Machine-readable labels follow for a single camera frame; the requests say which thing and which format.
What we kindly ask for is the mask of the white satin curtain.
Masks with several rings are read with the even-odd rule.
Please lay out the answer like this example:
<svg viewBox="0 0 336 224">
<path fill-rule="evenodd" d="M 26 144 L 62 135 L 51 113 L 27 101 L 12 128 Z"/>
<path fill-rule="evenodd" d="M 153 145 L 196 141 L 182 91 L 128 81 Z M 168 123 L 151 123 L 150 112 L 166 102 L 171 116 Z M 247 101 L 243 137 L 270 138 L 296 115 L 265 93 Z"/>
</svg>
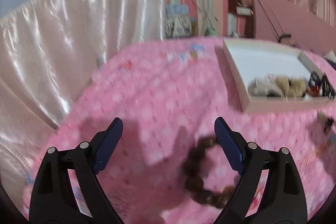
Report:
<svg viewBox="0 0 336 224">
<path fill-rule="evenodd" d="M 93 71 L 163 39 L 165 0 L 28 0 L 1 17 L 1 181 L 25 186 L 35 155 Z"/>
</svg>

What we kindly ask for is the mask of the black hair claw clip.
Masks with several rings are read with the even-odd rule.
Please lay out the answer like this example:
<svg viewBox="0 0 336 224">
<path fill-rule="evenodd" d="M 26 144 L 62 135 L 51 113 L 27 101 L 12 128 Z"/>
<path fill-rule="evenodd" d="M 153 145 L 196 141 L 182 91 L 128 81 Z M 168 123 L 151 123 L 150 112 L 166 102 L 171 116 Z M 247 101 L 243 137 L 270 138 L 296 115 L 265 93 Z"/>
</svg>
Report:
<svg viewBox="0 0 336 224">
<path fill-rule="evenodd" d="M 332 129 L 335 123 L 335 119 L 332 116 L 327 116 L 325 113 L 321 111 L 317 114 L 317 118 L 319 123 L 323 127 L 323 132 L 327 135 Z"/>
</svg>

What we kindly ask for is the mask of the patterned tote bag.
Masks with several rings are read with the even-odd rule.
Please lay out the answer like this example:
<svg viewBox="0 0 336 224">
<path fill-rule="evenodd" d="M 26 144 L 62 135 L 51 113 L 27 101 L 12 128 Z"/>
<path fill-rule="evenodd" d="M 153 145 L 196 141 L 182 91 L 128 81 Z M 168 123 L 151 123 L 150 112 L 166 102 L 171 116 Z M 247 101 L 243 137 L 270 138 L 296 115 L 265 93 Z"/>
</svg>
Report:
<svg viewBox="0 0 336 224">
<path fill-rule="evenodd" d="M 173 14 L 166 17 L 165 36 L 168 39 L 188 38 L 191 36 L 189 14 Z"/>
</svg>

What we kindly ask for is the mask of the white strap smartwatch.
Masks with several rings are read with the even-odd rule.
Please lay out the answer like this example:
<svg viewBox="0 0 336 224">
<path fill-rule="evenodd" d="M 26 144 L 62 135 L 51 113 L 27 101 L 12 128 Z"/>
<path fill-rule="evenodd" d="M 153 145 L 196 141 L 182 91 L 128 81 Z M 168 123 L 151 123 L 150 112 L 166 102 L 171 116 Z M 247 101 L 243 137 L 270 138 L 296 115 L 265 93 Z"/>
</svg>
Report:
<svg viewBox="0 0 336 224">
<path fill-rule="evenodd" d="M 256 77 L 248 85 L 248 93 L 253 97 L 282 97 L 282 90 L 272 77 Z"/>
</svg>

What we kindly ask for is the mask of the white power strip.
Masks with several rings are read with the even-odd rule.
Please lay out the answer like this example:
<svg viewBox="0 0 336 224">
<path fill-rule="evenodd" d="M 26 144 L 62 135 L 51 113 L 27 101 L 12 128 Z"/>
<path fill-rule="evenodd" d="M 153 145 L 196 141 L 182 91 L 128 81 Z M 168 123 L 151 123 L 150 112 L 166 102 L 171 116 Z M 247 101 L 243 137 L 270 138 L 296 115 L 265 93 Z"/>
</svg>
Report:
<svg viewBox="0 0 336 224">
<path fill-rule="evenodd" d="M 251 16 L 253 14 L 252 10 L 248 7 L 236 7 L 236 14 L 240 16 Z"/>
</svg>

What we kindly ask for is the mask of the cream fluffy scrunchie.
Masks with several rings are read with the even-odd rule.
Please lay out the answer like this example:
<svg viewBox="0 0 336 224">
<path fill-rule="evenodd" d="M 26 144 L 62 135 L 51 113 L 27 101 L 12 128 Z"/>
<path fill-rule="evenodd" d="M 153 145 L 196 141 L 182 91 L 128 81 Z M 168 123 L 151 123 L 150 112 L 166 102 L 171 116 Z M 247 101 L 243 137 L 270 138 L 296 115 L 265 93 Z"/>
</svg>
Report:
<svg viewBox="0 0 336 224">
<path fill-rule="evenodd" d="M 277 76 L 275 83 L 287 98 L 301 98 L 306 94 L 307 82 L 305 78 Z"/>
</svg>

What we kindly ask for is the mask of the pink headboard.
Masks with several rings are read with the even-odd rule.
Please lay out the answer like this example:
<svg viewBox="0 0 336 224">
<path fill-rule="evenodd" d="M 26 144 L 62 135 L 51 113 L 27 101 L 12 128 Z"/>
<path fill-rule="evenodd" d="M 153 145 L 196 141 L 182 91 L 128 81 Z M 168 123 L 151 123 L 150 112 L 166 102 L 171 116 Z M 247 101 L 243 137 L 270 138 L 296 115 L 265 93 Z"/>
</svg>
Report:
<svg viewBox="0 0 336 224">
<path fill-rule="evenodd" d="M 310 11 L 286 0 L 253 0 L 253 37 L 279 42 L 290 35 L 290 42 L 303 50 L 325 55 L 335 51 L 335 28 Z"/>
</svg>

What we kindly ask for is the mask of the light blue gift bag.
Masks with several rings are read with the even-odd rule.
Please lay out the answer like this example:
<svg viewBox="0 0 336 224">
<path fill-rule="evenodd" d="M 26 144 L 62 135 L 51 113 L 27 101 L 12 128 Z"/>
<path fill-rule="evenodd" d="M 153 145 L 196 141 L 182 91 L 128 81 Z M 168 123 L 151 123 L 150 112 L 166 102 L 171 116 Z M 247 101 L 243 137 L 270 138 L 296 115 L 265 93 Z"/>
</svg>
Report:
<svg viewBox="0 0 336 224">
<path fill-rule="evenodd" d="M 188 5 L 179 5 L 179 4 L 167 4 L 166 5 L 167 15 L 180 15 L 180 14 L 189 14 Z"/>
</svg>

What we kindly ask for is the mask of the pink floral bedsheet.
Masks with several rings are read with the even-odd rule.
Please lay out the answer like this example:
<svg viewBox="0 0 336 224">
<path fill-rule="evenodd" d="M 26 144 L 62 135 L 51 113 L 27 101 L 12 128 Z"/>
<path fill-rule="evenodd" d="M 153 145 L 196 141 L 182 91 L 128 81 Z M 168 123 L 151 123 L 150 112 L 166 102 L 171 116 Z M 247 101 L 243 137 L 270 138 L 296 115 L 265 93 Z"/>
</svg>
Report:
<svg viewBox="0 0 336 224">
<path fill-rule="evenodd" d="M 223 41 L 186 39 L 128 47 L 92 77 L 46 147 L 73 149 L 114 118 L 123 134 L 98 180 L 125 223 L 213 223 L 219 210 L 194 202 L 181 165 L 217 117 L 247 141 L 295 160 L 313 215 L 335 185 L 335 135 L 327 137 L 314 110 L 246 114 Z"/>
</svg>

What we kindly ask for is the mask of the white shallow tray box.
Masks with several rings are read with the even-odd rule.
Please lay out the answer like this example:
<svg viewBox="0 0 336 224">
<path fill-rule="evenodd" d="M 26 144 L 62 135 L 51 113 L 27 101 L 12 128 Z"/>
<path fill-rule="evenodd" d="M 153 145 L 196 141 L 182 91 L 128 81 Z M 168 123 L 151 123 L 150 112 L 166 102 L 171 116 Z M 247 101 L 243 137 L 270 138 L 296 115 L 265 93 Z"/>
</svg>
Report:
<svg viewBox="0 0 336 224">
<path fill-rule="evenodd" d="M 230 67 L 241 109 L 244 113 L 279 113 L 322 109 L 335 104 L 335 99 L 255 97 L 248 85 L 256 77 L 286 75 L 309 78 L 312 72 L 323 73 L 307 55 L 293 47 L 256 39 L 223 38 L 223 52 Z"/>
</svg>

